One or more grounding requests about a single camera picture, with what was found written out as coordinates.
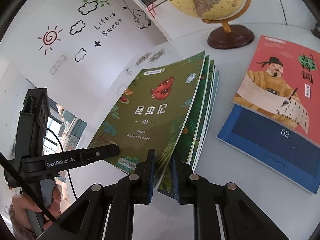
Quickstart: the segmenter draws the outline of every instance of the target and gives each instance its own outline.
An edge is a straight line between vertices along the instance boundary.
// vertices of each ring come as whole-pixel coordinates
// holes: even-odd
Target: bear drawing
[[[144,11],[133,9],[134,21],[138,23],[138,28],[148,28],[151,25],[150,18],[146,15]]]

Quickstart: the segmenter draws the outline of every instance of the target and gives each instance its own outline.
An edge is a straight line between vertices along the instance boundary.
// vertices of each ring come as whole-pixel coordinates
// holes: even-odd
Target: yellow robe
[[[267,73],[266,71],[253,72],[251,70],[248,70],[247,75],[250,77],[252,82],[255,83],[257,86],[261,87],[264,90],[268,90],[268,89],[275,90],[279,93],[278,95],[281,97],[289,98],[294,91],[285,82],[285,80],[282,77],[273,77],[269,73]],[[295,93],[292,96],[292,98],[294,100],[296,100],[297,102],[301,103],[297,93]],[[295,122],[289,120],[285,116],[267,112],[264,109],[259,108],[259,107],[255,106],[254,104],[251,104],[249,101],[245,100],[244,98],[242,98],[238,94],[236,94],[233,101],[239,105],[245,106],[247,108],[251,108],[251,109],[258,111],[268,117],[271,117],[272,119],[282,123],[283,125],[291,128],[291,129],[294,129],[297,127],[297,124]]]

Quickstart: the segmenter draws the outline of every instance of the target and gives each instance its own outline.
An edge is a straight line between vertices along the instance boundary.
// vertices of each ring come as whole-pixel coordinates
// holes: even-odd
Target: sun drawing
[[[58,33],[62,31],[56,31],[58,25],[54,28],[53,31],[50,31],[50,26],[48,26],[48,31],[43,35],[43,37],[38,37],[38,39],[41,39],[43,41],[43,46],[39,50],[41,50],[44,46],[49,46],[50,50],[53,50],[50,46],[55,42],[55,41],[61,41],[61,39],[58,39]]]

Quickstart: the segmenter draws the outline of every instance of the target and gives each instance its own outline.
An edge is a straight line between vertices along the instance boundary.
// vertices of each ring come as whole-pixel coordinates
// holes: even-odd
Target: book cover
[[[294,131],[235,105],[218,138],[317,193],[320,149]]]
[[[175,150],[178,150],[179,157],[182,162],[186,163],[188,156],[190,155],[190,152],[192,152],[193,146],[195,145],[196,141],[196,126],[198,124],[198,121],[201,116],[201,110],[204,107],[204,91],[207,87],[207,82],[209,78],[209,56],[205,57],[204,61],[204,67],[203,72],[201,76],[196,76],[195,73],[193,73],[191,76],[194,76],[194,79],[199,80],[199,87],[196,91],[196,96],[194,99],[194,102],[192,104],[190,114],[187,117],[186,123],[183,127],[182,134],[177,141],[177,144],[175,146]],[[186,83],[191,83],[193,80],[188,77],[186,79]],[[181,107],[185,108],[190,105],[192,98],[185,101]],[[161,161],[162,159],[166,158],[165,160],[168,162],[171,158],[171,155],[162,155],[158,161]],[[171,178],[171,172],[169,171],[169,166],[167,165],[165,168],[164,176],[159,184],[158,190],[160,192],[170,193],[172,188],[172,178]]]
[[[261,36],[234,102],[320,145],[320,55]]]
[[[120,154],[105,161],[127,173],[146,160],[148,149],[158,159],[171,154],[183,128],[198,81],[186,83],[190,74],[201,76],[204,52],[163,67],[140,71],[113,106],[94,135],[89,148],[115,143]],[[189,106],[181,107],[192,98]]]
[[[210,100],[210,96],[212,95],[211,94],[212,85],[213,85],[212,78],[213,78],[213,74],[214,74],[213,70],[214,70],[214,61],[210,60],[210,63],[209,63],[209,74],[208,74],[208,84],[207,84],[205,97],[204,97],[204,106],[203,106],[203,108],[201,110],[201,117],[200,117],[200,119],[198,121],[195,145],[194,145],[194,147],[192,149],[191,154],[189,154],[189,157],[188,157],[188,160],[187,160],[187,163],[190,164],[191,167],[192,167],[191,162],[194,162],[194,159],[196,157],[196,153],[200,149],[199,145],[201,145],[200,144],[201,134],[202,134],[203,127],[204,127],[204,122],[206,121],[205,119],[207,118],[207,115],[208,115],[209,100]]]
[[[190,162],[190,165],[192,167],[193,172],[195,171],[196,166],[198,164],[199,157],[200,157],[200,154],[201,154],[201,151],[202,151],[202,147],[204,145],[204,140],[205,140],[205,138],[207,136],[208,128],[209,128],[209,125],[210,125],[210,120],[211,120],[211,117],[212,117],[213,106],[214,106],[214,102],[215,102],[216,95],[217,95],[218,83],[219,83],[219,71],[215,71],[213,73],[213,84],[212,84],[213,86],[212,86],[212,92],[211,92],[211,95],[210,95],[208,116],[206,117],[206,119],[204,121],[204,129],[202,130],[202,134],[201,134],[201,137],[200,137],[200,142],[199,142],[199,146],[198,146],[198,150],[197,150],[196,156],[194,158],[194,161],[191,160],[191,162]]]

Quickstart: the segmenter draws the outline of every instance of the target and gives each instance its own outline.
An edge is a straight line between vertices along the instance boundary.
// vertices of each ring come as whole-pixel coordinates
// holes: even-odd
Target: table surface
[[[169,41],[158,47],[170,48],[175,53],[159,60],[158,67],[183,59],[206,50],[210,59],[215,60],[220,72],[218,90],[208,134],[196,167],[196,173],[209,182],[225,185],[236,183],[290,240],[308,239],[320,221],[320,193],[313,195],[284,176],[272,171],[267,166],[241,153],[217,139],[217,134],[226,121],[233,107],[235,95],[247,71],[255,52],[260,35],[276,37],[295,42],[302,46],[320,51],[320,39],[310,30],[278,24],[246,24],[255,34],[255,40],[239,49],[216,50],[207,46],[206,39],[211,30],[196,32]],[[86,148],[96,130],[118,98],[119,82],[130,83],[131,76],[119,75],[114,87],[111,87],[106,102],[92,113],[92,120],[87,125],[77,148]],[[70,170],[70,175],[77,196],[80,196],[94,183],[110,185],[124,177],[122,171],[105,161],[98,161],[85,167]],[[193,207],[180,206],[177,202],[159,192],[154,192],[152,203],[136,205],[133,224],[133,239],[193,239]]]

